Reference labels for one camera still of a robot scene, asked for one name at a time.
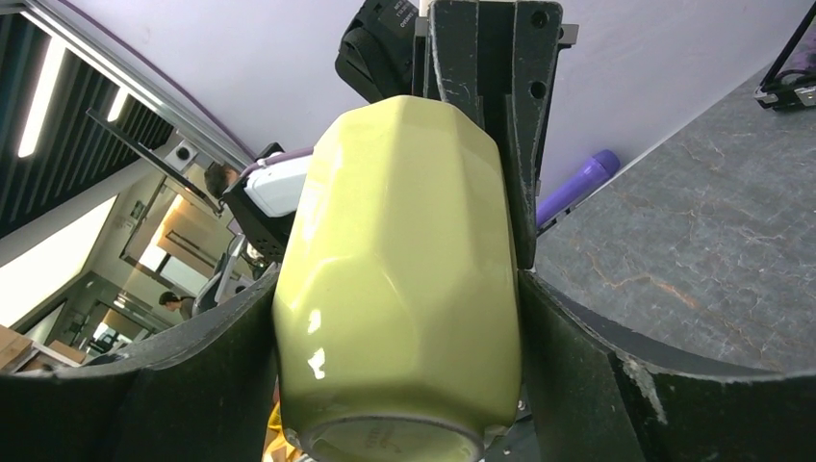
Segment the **cardboard box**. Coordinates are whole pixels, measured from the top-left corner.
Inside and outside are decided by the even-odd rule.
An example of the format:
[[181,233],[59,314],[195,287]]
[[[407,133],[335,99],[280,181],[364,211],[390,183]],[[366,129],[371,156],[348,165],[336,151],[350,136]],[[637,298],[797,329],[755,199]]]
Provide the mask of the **cardboard box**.
[[16,363],[34,342],[0,325],[0,371]]
[[66,344],[64,344],[62,342],[56,341],[56,340],[54,342],[51,342],[48,345],[48,347],[53,349],[54,351],[57,351],[62,356],[70,359],[71,361],[74,361],[74,362],[79,363],[79,364],[84,363],[85,358],[88,357],[87,353],[84,353],[83,351],[80,351],[78,349],[74,349],[74,348],[72,348],[72,347],[70,347],[70,346],[68,346],[68,345],[66,345]]

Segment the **purple foam roller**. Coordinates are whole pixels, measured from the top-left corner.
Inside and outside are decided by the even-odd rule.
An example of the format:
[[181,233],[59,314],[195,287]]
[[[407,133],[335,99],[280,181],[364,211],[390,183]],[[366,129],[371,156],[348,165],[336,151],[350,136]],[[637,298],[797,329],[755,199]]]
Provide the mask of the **purple foam roller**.
[[609,149],[592,156],[561,188],[542,200],[536,209],[536,227],[540,228],[558,213],[586,197],[608,181],[621,168],[621,160]]

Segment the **marble surface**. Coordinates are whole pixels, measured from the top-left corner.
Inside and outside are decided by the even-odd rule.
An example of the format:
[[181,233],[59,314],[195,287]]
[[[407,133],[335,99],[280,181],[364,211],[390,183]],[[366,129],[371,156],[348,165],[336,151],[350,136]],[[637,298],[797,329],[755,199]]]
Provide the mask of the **marble surface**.
[[816,368],[816,110],[735,90],[538,240],[536,269],[674,347]]

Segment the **wall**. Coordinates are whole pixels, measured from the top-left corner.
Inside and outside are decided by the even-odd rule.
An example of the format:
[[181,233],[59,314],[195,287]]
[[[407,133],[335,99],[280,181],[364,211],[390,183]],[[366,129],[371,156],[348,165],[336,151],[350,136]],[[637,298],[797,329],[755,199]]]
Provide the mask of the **wall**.
[[119,258],[133,228],[132,226],[120,226],[117,223],[135,223],[130,218],[133,206],[137,200],[147,204],[150,196],[161,183],[162,177],[163,175],[157,169],[154,169],[123,195],[121,206],[112,214],[115,219],[111,219],[106,223],[106,228],[103,230],[105,233],[104,239],[100,240],[91,255],[90,268],[103,275],[122,290],[149,304],[153,308],[155,315],[176,324],[181,322],[181,315],[156,306],[159,295],[166,291],[167,288]]
[[138,160],[60,207],[6,236],[0,240],[0,267],[65,228],[77,218],[93,210],[94,207],[128,189],[152,169],[152,166],[146,161]]
[[[165,156],[172,147],[177,145],[178,140],[179,138],[174,135],[165,146],[156,149],[155,153],[161,157]],[[199,167],[193,167],[189,172],[189,176],[196,186],[203,187],[203,170]],[[130,217],[134,205],[137,201],[147,205],[151,195],[162,182],[162,178],[163,175],[160,171],[151,169],[137,184],[121,196],[111,213],[111,218],[105,224],[99,244],[91,253],[89,268],[103,275],[122,290],[142,300],[146,307],[151,308],[152,313],[156,316],[168,322],[178,323],[182,320],[180,314],[169,312],[157,306],[159,295],[166,291],[167,287],[119,258],[136,224],[136,220]],[[148,211],[147,219],[138,233],[138,236],[143,239],[138,239],[140,242],[131,243],[129,249],[132,250],[129,253],[137,256],[137,259],[138,256],[141,256],[147,241],[153,236],[158,224],[165,216],[174,196],[175,193],[169,189],[161,192],[161,199],[157,200],[158,205],[151,207],[151,210]],[[179,232],[183,232],[185,237],[201,245],[214,257],[219,257],[226,249],[230,239],[232,239],[232,234],[226,229],[226,223],[229,222],[232,216],[227,212],[224,217],[218,219],[196,207],[184,204],[177,210],[183,212],[180,215],[181,217],[207,223],[204,226],[198,224],[187,226],[180,229]],[[201,268],[200,270],[202,274],[207,276],[212,273],[212,269],[209,268]],[[248,273],[248,267],[244,262],[239,266],[239,270]]]
[[[334,70],[341,35],[361,0],[71,2],[143,55],[44,0],[185,108],[212,116],[257,153],[272,141],[314,144],[364,101]],[[781,50],[812,0],[561,0],[578,44],[561,53],[542,193],[603,148],[632,161],[751,77]],[[230,24],[235,27],[224,27]]]

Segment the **person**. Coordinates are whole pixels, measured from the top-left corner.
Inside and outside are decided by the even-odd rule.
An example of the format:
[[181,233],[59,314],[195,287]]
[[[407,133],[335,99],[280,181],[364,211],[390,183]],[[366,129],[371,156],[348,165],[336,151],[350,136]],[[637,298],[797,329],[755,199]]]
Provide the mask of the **person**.
[[186,321],[192,317],[192,304],[195,298],[191,296],[178,296],[173,292],[165,292],[159,296],[159,304],[168,311],[178,311],[181,319]]
[[207,193],[216,199],[221,199],[233,183],[241,176],[236,170],[227,165],[213,162],[204,171],[204,187]]

